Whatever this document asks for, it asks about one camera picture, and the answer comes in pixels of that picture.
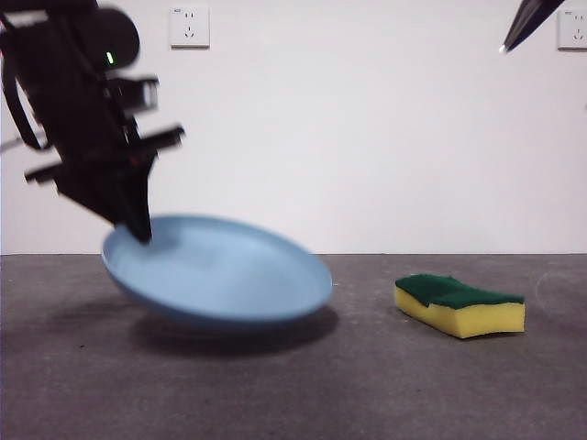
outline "electrical outlet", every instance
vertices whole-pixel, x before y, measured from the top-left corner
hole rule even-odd
[[[559,49],[587,49],[587,9],[565,9],[558,14]]]
[[[170,15],[172,49],[210,47],[210,8],[175,6]]]

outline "robotic arm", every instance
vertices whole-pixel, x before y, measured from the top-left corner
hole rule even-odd
[[[505,38],[503,49],[515,49],[546,21],[564,0],[523,0]]]
[[[6,17],[29,10],[45,11],[47,19],[16,27]],[[158,81],[116,75],[138,56],[132,21],[95,0],[0,0],[0,21],[10,113],[29,147],[55,148],[61,157],[27,174],[27,181],[55,181],[60,193],[148,242],[150,169],[159,149],[180,143],[183,129],[138,135],[134,115],[156,106]],[[44,145],[27,120],[17,83],[45,130]]]

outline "blue plate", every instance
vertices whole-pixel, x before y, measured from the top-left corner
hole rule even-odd
[[[322,261],[268,231],[206,216],[159,216],[141,245],[125,226],[105,240],[104,264],[124,292],[170,318],[216,328],[282,324],[332,292]]]

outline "yellow sponge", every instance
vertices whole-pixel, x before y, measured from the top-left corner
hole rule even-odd
[[[460,338],[524,331],[523,296],[484,291],[452,277],[401,278],[395,282],[395,303],[415,319]]]

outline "white wall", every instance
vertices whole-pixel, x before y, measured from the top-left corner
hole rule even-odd
[[[171,51],[171,1],[116,4],[142,37],[132,72],[161,79],[140,124],[188,134],[156,164],[154,214],[315,252],[587,251],[587,53],[556,51],[554,17],[503,56],[517,0],[208,0],[211,50]],[[3,252],[98,252],[108,224],[24,182],[47,162],[3,157]]]

